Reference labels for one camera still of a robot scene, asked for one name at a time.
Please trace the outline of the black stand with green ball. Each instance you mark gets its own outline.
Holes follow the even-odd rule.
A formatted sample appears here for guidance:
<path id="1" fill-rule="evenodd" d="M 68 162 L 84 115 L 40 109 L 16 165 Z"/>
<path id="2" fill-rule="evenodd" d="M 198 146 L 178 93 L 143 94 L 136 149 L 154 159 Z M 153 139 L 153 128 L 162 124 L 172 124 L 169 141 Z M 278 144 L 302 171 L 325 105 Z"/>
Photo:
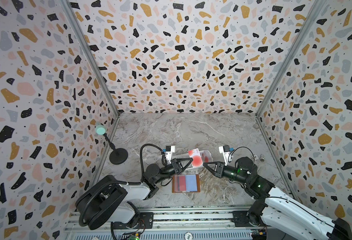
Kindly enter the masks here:
<path id="1" fill-rule="evenodd" d="M 96 133 L 98 135 L 104 136 L 105 140 L 108 142 L 109 147 L 112 149 L 110 153 L 109 160 L 113 165 L 123 164 L 128 159 L 128 151 L 124 148 L 116 148 L 116 146 L 111 142 L 107 136 L 107 129 L 103 125 L 97 125 Z"/>

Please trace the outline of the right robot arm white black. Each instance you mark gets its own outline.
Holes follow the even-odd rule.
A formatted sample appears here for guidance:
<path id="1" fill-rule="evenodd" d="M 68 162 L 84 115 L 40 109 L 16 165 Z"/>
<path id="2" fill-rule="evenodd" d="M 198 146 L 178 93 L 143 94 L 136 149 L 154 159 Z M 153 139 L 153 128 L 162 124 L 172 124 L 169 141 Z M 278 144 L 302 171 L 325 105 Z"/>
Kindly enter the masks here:
<path id="1" fill-rule="evenodd" d="M 296 201 L 260 176 L 257 165 L 248 157 L 238 159 L 234 167 L 223 162 L 203 166 L 217 178 L 243 185 L 255 200 L 245 218 L 252 226 L 273 227 L 298 240 L 352 239 L 350 225 L 345 220 L 333 220 Z"/>

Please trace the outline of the white plastic slotted basket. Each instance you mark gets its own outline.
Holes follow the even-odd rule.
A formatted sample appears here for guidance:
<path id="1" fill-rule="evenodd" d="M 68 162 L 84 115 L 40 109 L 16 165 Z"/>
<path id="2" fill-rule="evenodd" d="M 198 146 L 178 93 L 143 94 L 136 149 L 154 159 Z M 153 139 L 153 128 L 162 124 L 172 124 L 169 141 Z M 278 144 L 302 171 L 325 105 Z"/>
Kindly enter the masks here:
<path id="1" fill-rule="evenodd" d="M 194 149 L 186 154 L 173 156 L 174 159 L 180 160 L 181 166 L 184 168 L 192 159 L 192 162 L 187 166 L 186 170 L 199 169 L 204 163 L 213 162 L 212 155 L 209 150 Z"/>

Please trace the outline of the aluminium corner post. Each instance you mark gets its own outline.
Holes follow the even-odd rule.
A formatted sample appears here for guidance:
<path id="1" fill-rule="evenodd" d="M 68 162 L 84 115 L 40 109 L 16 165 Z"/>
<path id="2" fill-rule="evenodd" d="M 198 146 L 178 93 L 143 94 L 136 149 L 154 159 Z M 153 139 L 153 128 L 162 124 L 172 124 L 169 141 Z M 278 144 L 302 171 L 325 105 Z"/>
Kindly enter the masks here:
<path id="1" fill-rule="evenodd" d="M 262 103 L 257 111 L 256 119 L 260 118 L 263 111 L 268 106 L 269 101 L 271 100 L 273 93 L 276 91 L 276 88 L 279 86 L 279 84 L 284 76 L 285 71 L 288 69 L 290 63 L 293 61 L 295 55 L 299 51 L 301 44 L 304 42 L 305 38 L 309 34 L 309 31 L 310 31 L 312 25 L 314 24 L 316 18 L 321 13 L 321 10 L 325 6 L 326 3 L 327 3 L 326 0 L 314 1 L 314 5 L 310 9 L 307 18 L 306 18 L 305 22 L 303 23 L 303 26 L 300 29 L 300 32 L 297 35 L 297 38 L 295 39 L 290 50 L 288 51 L 286 58 L 282 62 L 281 68 L 277 72 L 275 79 L 273 80 L 272 84 L 268 88 L 268 91 L 265 95 L 265 98 L 262 101 Z"/>
<path id="2" fill-rule="evenodd" d="M 76 15 L 72 10 L 70 2 L 65 1 L 65 0 L 61 0 L 60 4 L 62 6 L 64 13 L 65 13 L 66 18 L 68 19 L 68 21 L 74 31 L 74 34 L 76 35 L 77 40 L 79 41 L 80 47 L 83 50 L 83 53 L 84 53 L 87 61 L 89 62 L 90 67 L 91 67 L 92 71 L 94 72 L 96 79 L 97 79 L 97 81 L 98 81 L 107 101 L 108 101 L 108 104 L 110 106 L 110 109 L 111 109 L 114 117 L 116 119 L 118 119 L 120 114 L 116 108 L 115 102 L 109 92 L 109 89 L 103 79 L 103 76 L 102 76 L 101 71 L 97 65 L 97 62 L 91 53 L 91 49 L 85 39 L 85 36 L 84 36 L 83 31 L 81 29 L 81 26 L 79 25 L 79 23 L 77 21 Z"/>

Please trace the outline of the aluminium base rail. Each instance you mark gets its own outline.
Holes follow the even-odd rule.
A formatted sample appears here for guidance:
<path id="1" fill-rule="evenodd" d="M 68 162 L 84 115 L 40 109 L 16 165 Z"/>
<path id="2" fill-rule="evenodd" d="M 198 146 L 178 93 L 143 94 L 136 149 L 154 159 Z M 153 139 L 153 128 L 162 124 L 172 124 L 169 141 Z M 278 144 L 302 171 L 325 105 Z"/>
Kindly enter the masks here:
<path id="1" fill-rule="evenodd" d="M 140 208 L 137 225 L 108 220 L 96 230 L 80 227 L 79 213 L 72 213 L 64 240 L 316 240 L 315 232 L 268 210 L 267 223 L 251 225 L 248 206 Z"/>

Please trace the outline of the aluminium corner post left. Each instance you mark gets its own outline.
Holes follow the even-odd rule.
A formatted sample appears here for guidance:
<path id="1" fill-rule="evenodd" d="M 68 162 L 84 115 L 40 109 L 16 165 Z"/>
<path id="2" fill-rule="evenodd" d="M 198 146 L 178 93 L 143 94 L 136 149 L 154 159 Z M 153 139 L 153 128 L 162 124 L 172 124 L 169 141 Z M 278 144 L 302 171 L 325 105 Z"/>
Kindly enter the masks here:
<path id="1" fill-rule="evenodd" d="M 92 71 L 94 72 L 96 79 L 97 79 L 97 81 L 98 81 L 107 101 L 108 101 L 108 104 L 110 106 L 110 109 L 111 109 L 114 117 L 116 119 L 118 119 L 120 114 L 116 108 L 115 102 L 109 92 L 109 89 L 103 79 L 103 76 L 102 76 L 101 71 L 97 65 L 97 62 L 91 53 L 91 49 L 85 39 L 85 36 L 84 36 L 83 31 L 81 29 L 81 26 L 79 25 L 79 23 L 77 21 L 76 15 L 72 10 L 70 2 L 65 1 L 65 0 L 61 0 L 60 4 L 62 6 L 64 13 L 65 13 L 66 18 L 68 19 L 68 21 L 74 31 L 74 34 L 76 35 L 77 40 L 79 41 L 80 47 L 83 50 L 83 53 L 84 53 L 87 61 L 89 62 L 90 67 L 91 67 Z"/>

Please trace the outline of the brown leather card holder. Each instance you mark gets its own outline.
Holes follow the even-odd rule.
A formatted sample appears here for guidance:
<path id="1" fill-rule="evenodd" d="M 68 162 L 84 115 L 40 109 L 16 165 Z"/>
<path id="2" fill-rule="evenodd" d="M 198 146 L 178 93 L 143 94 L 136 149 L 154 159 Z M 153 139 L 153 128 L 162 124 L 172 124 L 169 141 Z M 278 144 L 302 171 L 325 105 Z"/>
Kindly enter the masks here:
<path id="1" fill-rule="evenodd" d="M 172 180 L 172 193 L 199 193 L 200 192 L 200 179 L 199 175 L 184 175 L 186 179 L 186 191 L 185 192 L 176 192 L 175 191 L 175 177 L 173 176 Z"/>

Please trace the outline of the aluminium corner post right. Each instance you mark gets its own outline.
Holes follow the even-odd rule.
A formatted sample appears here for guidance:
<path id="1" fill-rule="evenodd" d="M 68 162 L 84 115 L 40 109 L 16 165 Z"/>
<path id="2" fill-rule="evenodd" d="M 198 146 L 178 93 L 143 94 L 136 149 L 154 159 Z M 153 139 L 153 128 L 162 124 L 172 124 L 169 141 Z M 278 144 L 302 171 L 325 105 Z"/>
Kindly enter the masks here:
<path id="1" fill-rule="evenodd" d="M 303 26 L 300 29 L 300 32 L 297 35 L 297 38 L 295 39 L 290 50 L 288 51 L 286 58 L 282 62 L 281 68 L 277 72 L 275 79 L 273 80 L 272 84 L 268 88 L 268 91 L 265 95 L 265 98 L 262 101 L 262 103 L 257 111 L 256 119 L 260 118 L 263 111 L 268 106 L 269 101 L 271 100 L 273 93 L 276 91 L 276 88 L 279 86 L 279 84 L 284 76 L 285 71 L 288 69 L 290 63 L 293 61 L 295 55 L 299 51 L 301 44 L 304 42 L 305 38 L 309 34 L 309 31 L 310 31 L 312 25 L 314 24 L 316 18 L 321 13 L 321 10 L 325 6 L 326 3 L 327 3 L 326 0 L 314 1 L 314 5 L 310 9 L 307 18 L 306 18 L 305 22 L 303 23 Z"/>

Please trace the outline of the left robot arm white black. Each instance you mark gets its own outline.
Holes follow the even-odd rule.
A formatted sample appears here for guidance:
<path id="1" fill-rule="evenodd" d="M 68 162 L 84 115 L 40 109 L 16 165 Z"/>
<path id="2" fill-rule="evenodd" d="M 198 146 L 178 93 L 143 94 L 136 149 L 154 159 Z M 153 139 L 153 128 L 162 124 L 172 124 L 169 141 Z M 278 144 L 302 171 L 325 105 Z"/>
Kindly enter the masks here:
<path id="1" fill-rule="evenodd" d="M 79 225 L 90 230 L 106 222 L 136 227 L 141 212 L 132 201 L 152 198 L 159 190 L 158 183 L 183 173 L 193 161 L 192 158 L 185 160 L 186 165 L 182 165 L 182 159 L 172 159 L 163 168 L 151 164 L 144 171 L 141 182 L 118 181 L 112 175 L 104 177 L 76 201 L 76 209 L 80 213 Z"/>

